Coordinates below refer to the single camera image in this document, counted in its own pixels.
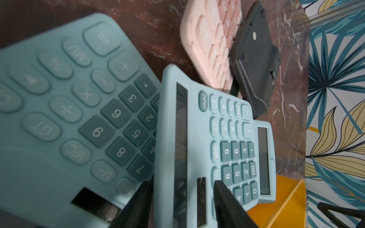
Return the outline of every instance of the blue calculator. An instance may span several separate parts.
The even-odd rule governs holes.
[[[215,180],[222,180],[245,210],[275,201],[272,128],[253,119],[247,101],[194,82],[169,65],[158,115],[156,227],[217,227]]]
[[[0,212],[106,228],[154,171],[161,83],[97,13],[0,50]]]

